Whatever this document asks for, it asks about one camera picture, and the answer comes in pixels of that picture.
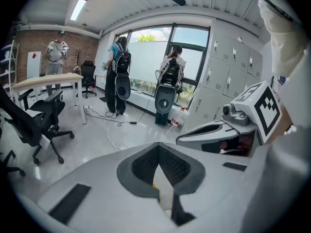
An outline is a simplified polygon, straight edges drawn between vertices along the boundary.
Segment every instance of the white tile floor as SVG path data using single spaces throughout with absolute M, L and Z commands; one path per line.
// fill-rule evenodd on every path
M 104 97 L 104 93 L 98 89 L 96 89 L 96 92 L 97 97 L 90 94 L 88 99 L 85 99 L 85 95 L 83 95 L 84 105 L 93 106 L 93 110 L 100 115 L 104 115 L 108 111 L 107 105 L 99 100 L 99 98 Z M 46 92 L 39 96 L 40 99 L 46 97 Z M 29 106 L 34 103 L 33 100 L 29 99 Z M 124 123 L 121 127 L 118 127 L 116 122 L 102 121 L 90 116 L 86 116 L 87 124 L 83 125 L 79 106 L 73 105 L 71 89 L 64 89 L 63 101 L 66 103 L 66 106 L 59 115 L 60 131 L 72 130 L 75 138 L 70 139 L 68 135 L 65 135 L 53 140 L 60 155 L 65 160 L 65 163 L 62 165 L 58 163 L 56 155 L 51 146 L 49 146 L 47 150 L 41 150 L 38 154 L 37 157 L 41 163 L 39 166 L 36 166 L 32 159 L 32 153 L 35 148 L 30 147 L 28 144 L 23 144 L 12 126 L 4 122 L 3 118 L 1 119 L 3 131 L 0 140 L 1 152 L 5 156 L 9 150 L 13 150 L 17 157 L 14 160 L 11 159 L 8 166 L 18 166 L 26 172 L 25 177 L 21 177 L 17 172 L 9 174 L 8 178 L 17 192 L 26 195 L 34 202 L 51 184 L 81 164 L 116 151 L 108 141 L 105 127 L 108 128 L 109 138 L 118 151 L 126 151 L 127 148 L 158 141 L 175 143 L 175 139 L 178 136 L 178 132 L 174 130 L 165 135 L 170 126 L 160 127 L 155 125 L 155 118 L 149 114 L 145 114 L 137 125 Z M 96 115 L 89 109 L 86 109 L 86 112 L 94 116 Z M 142 114 L 141 110 L 127 104 L 124 115 L 119 116 L 117 120 L 138 121 Z M 161 186 L 169 184 L 163 175 L 156 174 L 155 180 L 157 177 L 159 177 L 156 183 L 158 188 L 161 189 Z

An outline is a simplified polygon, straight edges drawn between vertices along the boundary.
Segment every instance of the ceiling light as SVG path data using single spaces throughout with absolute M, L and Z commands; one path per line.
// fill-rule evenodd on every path
M 76 4 L 76 6 L 74 7 L 74 10 L 72 12 L 71 18 L 70 20 L 75 21 L 79 15 L 79 13 L 81 12 L 83 6 L 85 5 L 86 0 L 79 0 Z

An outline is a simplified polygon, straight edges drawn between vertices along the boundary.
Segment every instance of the tree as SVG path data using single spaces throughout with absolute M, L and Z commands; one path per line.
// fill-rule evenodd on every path
M 140 38 L 138 38 L 138 42 L 140 41 L 155 41 L 156 37 L 153 35 L 142 35 Z

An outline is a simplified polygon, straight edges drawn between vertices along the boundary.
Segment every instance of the table leg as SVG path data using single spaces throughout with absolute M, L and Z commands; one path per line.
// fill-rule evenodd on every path
M 38 89 L 37 89 L 37 87 L 35 87 L 34 90 L 35 90 L 35 100 L 36 100 L 36 101 L 39 101 L 39 98 L 38 98 Z
M 83 100 L 82 100 L 82 80 L 78 81 L 78 97 L 79 97 L 79 106 L 80 106 L 82 122 L 83 124 L 86 124 L 86 115 L 84 114 Z
M 76 87 L 75 87 L 75 82 L 71 83 L 72 84 L 72 94 L 73 94 L 73 104 L 74 106 L 77 105 L 76 103 Z
M 19 98 L 19 94 L 17 91 L 13 91 L 13 96 L 15 98 L 15 104 L 19 107 L 19 108 L 22 108 L 21 107 L 21 102 L 18 100 Z

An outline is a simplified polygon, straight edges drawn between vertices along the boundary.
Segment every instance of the brick wall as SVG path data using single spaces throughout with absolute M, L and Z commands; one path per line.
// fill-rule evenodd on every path
M 18 31 L 15 41 L 20 43 L 17 60 L 17 82 L 27 79 L 27 59 L 28 52 L 41 51 L 42 58 L 42 72 L 45 72 L 48 60 L 45 56 L 48 44 L 57 36 L 55 30 L 29 30 Z M 95 63 L 95 56 L 98 48 L 98 39 L 78 34 L 66 32 L 64 41 L 70 48 L 67 59 L 64 60 L 63 73 L 72 72 L 77 59 L 74 56 L 75 50 L 81 48 L 82 57 L 79 59 L 79 64 L 84 60 L 92 60 Z

